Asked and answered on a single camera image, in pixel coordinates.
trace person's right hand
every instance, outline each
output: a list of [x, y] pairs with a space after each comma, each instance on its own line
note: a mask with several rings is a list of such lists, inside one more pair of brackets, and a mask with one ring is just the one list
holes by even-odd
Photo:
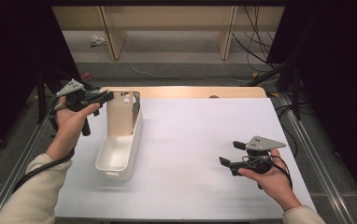
[[[59, 103], [65, 105], [66, 99], [62, 97]], [[79, 139], [80, 132], [88, 115], [91, 115], [100, 107], [99, 103], [88, 105], [78, 112], [67, 108], [56, 112], [59, 129], [53, 142], [46, 151], [54, 160], [59, 160], [68, 155]]]
[[[271, 150], [271, 156], [280, 157], [277, 149]], [[280, 158], [273, 157], [276, 165], [286, 170], [284, 162]], [[275, 167], [272, 167], [267, 173], [260, 175], [252, 170], [241, 168], [238, 172], [254, 181], [256, 181], [265, 191], [267, 195], [272, 197], [284, 212], [301, 205], [290, 187], [290, 182], [287, 176]]]

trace metal frame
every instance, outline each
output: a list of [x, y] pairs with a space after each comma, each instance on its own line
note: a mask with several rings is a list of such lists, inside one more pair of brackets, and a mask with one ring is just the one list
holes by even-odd
[[[284, 105], [291, 104], [291, 101], [286, 93], [282, 93], [279, 99]], [[341, 196], [333, 179], [330, 177], [327, 169], [321, 161], [321, 157], [319, 156], [316, 148], [313, 146], [311, 139], [307, 135], [307, 131], [304, 128], [301, 120], [298, 120], [295, 114], [291, 111], [289, 112], [289, 118], [297, 136], [301, 141], [301, 144], [304, 147], [307, 157], [309, 158], [310, 163], [312, 164], [312, 167], [321, 182], [321, 186], [323, 187], [324, 192], [326, 193], [334, 211], [336, 212], [339, 223], [354, 223], [345, 200]]]
[[48, 118], [45, 117], [42, 122], [38, 123], [33, 130], [33, 133], [28, 141], [26, 147], [24, 148], [23, 153], [16, 162], [15, 167], [12, 169], [7, 182], [4, 184], [0, 191], [0, 210], [4, 203], [9, 199], [9, 195], [12, 193], [13, 188], [16, 183], [21, 179], [21, 176], [24, 174], [28, 163], [30, 162], [32, 155], [34, 154], [36, 145], [39, 143], [39, 140], [42, 138], [42, 133], [45, 130], [46, 123]]

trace forearm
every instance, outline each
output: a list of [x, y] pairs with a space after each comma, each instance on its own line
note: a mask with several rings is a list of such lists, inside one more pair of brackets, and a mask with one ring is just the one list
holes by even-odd
[[[47, 154], [36, 157], [27, 172], [53, 161]], [[68, 161], [30, 178], [0, 211], [0, 223], [54, 223], [54, 207], [65, 175], [72, 161]]]

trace finger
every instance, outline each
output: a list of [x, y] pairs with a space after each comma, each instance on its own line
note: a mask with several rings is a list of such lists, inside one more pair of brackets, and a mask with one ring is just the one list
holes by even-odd
[[91, 105], [86, 106], [85, 108], [81, 109], [79, 113], [81, 113], [83, 116], [87, 117], [88, 115], [91, 115], [94, 111], [96, 111], [100, 107], [99, 103], [94, 103]]
[[271, 149], [271, 155], [272, 156], [277, 156], [277, 157], [280, 157], [280, 153], [278, 152], [278, 150], [277, 149]]
[[59, 98], [59, 104], [65, 105], [66, 102], [67, 102], [67, 99], [65, 98], [65, 96], [62, 96]]
[[259, 178], [260, 178], [260, 175], [253, 172], [252, 170], [249, 170], [249, 169], [245, 169], [245, 168], [240, 168], [238, 171], [237, 171], [240, 175], [243, 175], [245, 177], [247, 177], [248, 179], [252, 179], [252, 180], [255, 180], [258, 182]]
[[277, 149], [271, 149], [271, 156], [273, 157], [273, 161], [276, 165], [283, 168], [284, 163], [280, 158], [280, 153]]

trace white table surface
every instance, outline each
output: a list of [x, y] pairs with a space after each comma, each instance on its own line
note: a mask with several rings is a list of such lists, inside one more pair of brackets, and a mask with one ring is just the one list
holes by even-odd
[[[142, 221], [238, 221], [281, 218], [282, 210], [257, 184], [232, 176], [219, 156], [241, 161], [233, 141], [254, 135], [287, 144], [267, 98], [142, 99], [143, 130], [133, 176], [108, 180], [95, 168], [107, 132], [106, 108], [89, 116], [55, 212], [57, 217]], [[289, 147], [279, 149], [293, 190], [315, 209]]]

